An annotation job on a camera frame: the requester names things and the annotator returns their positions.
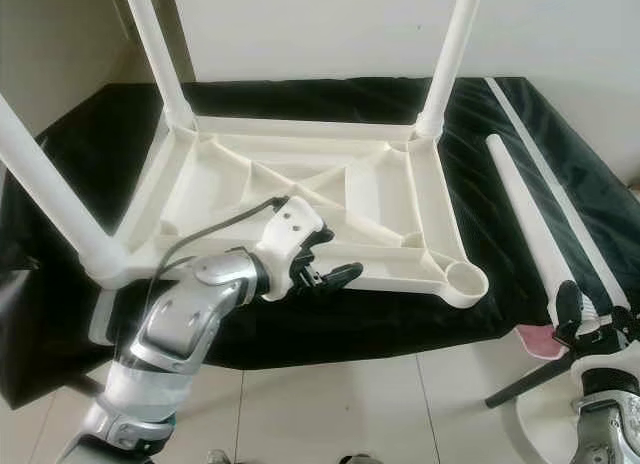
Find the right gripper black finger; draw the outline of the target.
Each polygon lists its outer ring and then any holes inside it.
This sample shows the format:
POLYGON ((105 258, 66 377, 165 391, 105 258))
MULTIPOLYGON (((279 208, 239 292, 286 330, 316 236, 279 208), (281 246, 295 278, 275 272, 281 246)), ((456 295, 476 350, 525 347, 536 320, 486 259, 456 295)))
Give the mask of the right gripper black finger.
POLYGON ((556 291, 556 335, 576 335, 582 323, 582 307, 588 304, 575 281, 566 280, 556 291))
POLYGON ((627 307, 613 305, 609 312, 608 344, 630 345, 640 340, 640 314, 627 307))

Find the white plastic table leg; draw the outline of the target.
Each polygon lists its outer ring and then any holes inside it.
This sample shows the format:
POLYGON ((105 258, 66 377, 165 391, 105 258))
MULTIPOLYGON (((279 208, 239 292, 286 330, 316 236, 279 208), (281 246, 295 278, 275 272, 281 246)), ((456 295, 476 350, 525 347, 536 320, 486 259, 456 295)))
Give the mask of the white plastic table leg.
POLYGON ((92 216, 3 97, 0 157, 6 170, 72 246, 87 276, 104 289, 127 285, 129 257, 124 246, 92 216))
POLYGON ((413 122, 416 138, 438 139, 443 134, 445 109, 454 89, 454 81, 465 57, 465 49, 474 25, 480 0, 456 0, 445 29, 442 51, 436 57, 424 106, 413 122))
POLYGON ((157 17, 154 0, 125 0, 134 20, 148 66, 163 99, 166 124, 173 129, 195 131, 195 112, 189 106, 157 17))
POLYGON ((547 295, 550 321, 556 324, 556 291, 558 286, 562 281, 575 281, 575 278, 573 278, 567 260, 564 259, 556 239, 550 232, 548 223, 545 222, 545 218, 541 214, 534 196, 532 196, 529 185, 526 184, 524 176, 518 170, 515 158, 509 153, 506 143, 499 135, 490 134, 485 138, 485 145, 493 158, 509 203, 515 211, 518 226, 520 226, 521 234, 524 235, 527 250, 529 250, 536 272, 538 272, 541 287, 547 295))

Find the pink cloth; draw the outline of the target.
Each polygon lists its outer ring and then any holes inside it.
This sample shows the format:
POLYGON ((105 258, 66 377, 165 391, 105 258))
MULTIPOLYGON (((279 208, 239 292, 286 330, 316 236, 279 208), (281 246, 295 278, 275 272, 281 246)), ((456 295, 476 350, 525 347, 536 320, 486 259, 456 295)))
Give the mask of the pink cloth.
POLYGON ((518 340, 536 359, 556 360, 567 353, 567 348, 556 339, 556 327, 550 324, 517 324, 518 340))

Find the black metal stand leg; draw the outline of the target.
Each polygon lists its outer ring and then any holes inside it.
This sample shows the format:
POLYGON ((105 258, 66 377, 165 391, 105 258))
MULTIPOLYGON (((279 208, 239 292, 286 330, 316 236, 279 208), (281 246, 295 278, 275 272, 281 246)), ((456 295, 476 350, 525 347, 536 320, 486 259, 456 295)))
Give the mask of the black metal stand leg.
POLYGON ((527 373, 526 376, 518 378, 515 382, 509 383, 506 387, 495 391, 493 395, 485 397, 483 403, 486 408, 489 409, 498 408, 498 406, 507 404, 509 401, 516 399, 516 397, 532 390, 532 388, 544 385, 545 382, 552 381, 553 378, 570 371, 573 360, 575 360, 575 358, 566 353, 561 356, 561 358, 553 360, 553 362, 540 365, 540 367, 534 369, 534 371, 527 373))

